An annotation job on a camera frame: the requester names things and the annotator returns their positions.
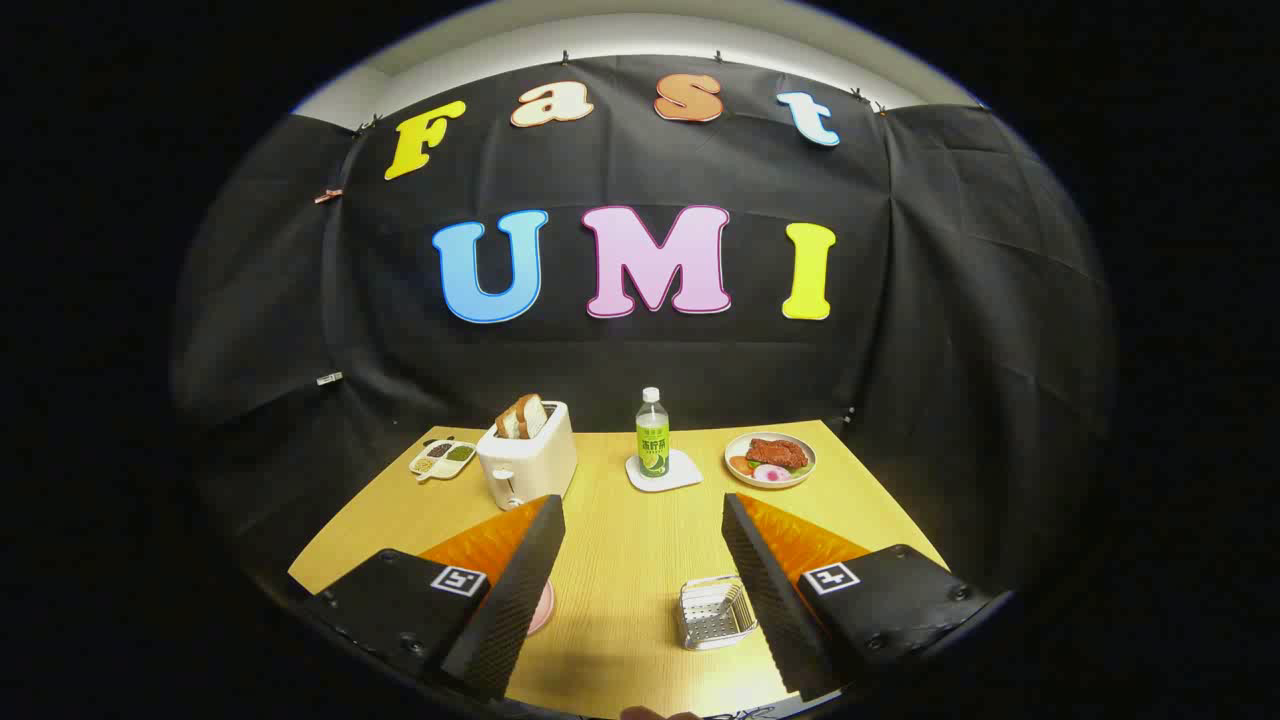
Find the wooden table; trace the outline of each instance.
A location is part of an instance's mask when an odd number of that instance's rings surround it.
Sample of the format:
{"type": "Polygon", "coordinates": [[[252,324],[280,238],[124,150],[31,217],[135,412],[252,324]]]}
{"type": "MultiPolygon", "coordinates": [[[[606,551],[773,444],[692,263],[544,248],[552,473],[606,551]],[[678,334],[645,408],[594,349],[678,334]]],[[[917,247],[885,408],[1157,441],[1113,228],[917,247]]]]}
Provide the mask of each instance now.
{"type": "MultiPolygon", "coordinates": [[[[484,430],[433,428],[421,439],[484,430]]],[[[869,550],[906,543],[943,562],[933,544],[820,421],[673,430],[672,447],[703,473],[696,486],[659,493],[627,482],[635,433],[575,433],[577,473],[564,496],[564,542],[552,570],[556,610],[530,637],[507,697],[595,717],[631,705],[667,716],[733,712],[787,697],[758,629],[736,646],[689,651],[680,643],[676,598],[695,578],[736,573],[721,537],[724,493],[758,497],[869,550]],[[724,468],[724,447],[745,432],[776,430],[808,442],[818,468],[785,489],[759,489],[724,468]]],[[[316,593],[393,547],[419,553],[499,512],[479,460],[452,480],[419,486],[408,462],[416,442],[379,473],[298,555],[289,575],[316,593]]]]}

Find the wire basket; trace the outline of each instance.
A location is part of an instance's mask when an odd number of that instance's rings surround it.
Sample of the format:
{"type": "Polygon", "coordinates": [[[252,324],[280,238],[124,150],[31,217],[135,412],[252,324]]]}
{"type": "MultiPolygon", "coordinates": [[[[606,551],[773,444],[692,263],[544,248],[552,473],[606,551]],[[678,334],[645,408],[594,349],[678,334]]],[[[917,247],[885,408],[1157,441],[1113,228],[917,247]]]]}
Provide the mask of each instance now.
{"type": "Polygon", "coordinates": [[[731,646],[758,625],[737,575],[689,580],[680,588],[680,634],[686,650],[731,646]]]}

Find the orange soft pad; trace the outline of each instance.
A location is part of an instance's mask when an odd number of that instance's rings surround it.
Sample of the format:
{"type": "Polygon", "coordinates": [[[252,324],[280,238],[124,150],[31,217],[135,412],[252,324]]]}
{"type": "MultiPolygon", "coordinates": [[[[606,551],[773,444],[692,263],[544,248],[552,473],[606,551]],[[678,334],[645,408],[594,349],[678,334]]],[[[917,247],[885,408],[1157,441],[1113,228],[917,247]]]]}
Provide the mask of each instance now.
{"type": "Polygon", "coordinates": [[[845,538],[824,530],[808,520],[778,510],[768,502],[762,502],[742,493],[735,493],[755,524],[755,529],[769,546],[769,552],[778,561],[782,573],[799,592],[800,574],[806,570],[831,565],[870,552],[845,538]]]}
{"type": "Polygon", "coordinates": [[[516,548],[525,539],[529,527],[534,524],[534,518],[547,502],[547,497],[539,497],[515,510],[489,518],[419,553],[419,557],[442,565],[480,570],[489,575],[489,587],[497,585],[516,548]]]}

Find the white coaster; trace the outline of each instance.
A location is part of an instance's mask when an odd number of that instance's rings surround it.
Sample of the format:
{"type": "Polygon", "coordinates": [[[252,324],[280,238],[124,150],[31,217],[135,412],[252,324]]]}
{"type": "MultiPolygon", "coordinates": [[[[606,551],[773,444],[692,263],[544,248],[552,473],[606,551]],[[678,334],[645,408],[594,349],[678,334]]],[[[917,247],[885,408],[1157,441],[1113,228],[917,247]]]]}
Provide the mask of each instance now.
{"type": "Polygon", "coordinates": [[[696,486],[703,482],[703,474],[698,470],[698,465],[689,459],[687,455],[678,450],[672,450],[667,455],[667,462],[671,469],[667,474],[660,478],[646,478],[640,471],[640,456],[632,455],[627,457],[627,478],[631,478],[631,484],[636,489],[643,489],[645,492],[660,492],[664,489],[682,488],[685,486],[696,486]]]}

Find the white toaster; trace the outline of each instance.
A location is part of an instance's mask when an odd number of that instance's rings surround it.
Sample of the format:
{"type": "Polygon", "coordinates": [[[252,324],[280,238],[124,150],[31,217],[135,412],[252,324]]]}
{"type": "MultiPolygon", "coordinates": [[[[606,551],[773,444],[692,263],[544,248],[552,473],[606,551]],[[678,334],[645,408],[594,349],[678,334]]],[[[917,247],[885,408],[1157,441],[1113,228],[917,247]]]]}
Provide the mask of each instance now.
{"type": "Polygon", "coordinates": [[[493,501],[503,510],[518,507],[544,495],[568,492],[577,469],[577,447],[573,445],[573,425],[568,421],[568,406],[563,402],[543,401],[547,424],[530,439],[498,437],[498,427],[490,425],[480,442],[476,455],[489,482],[493,501]]]}

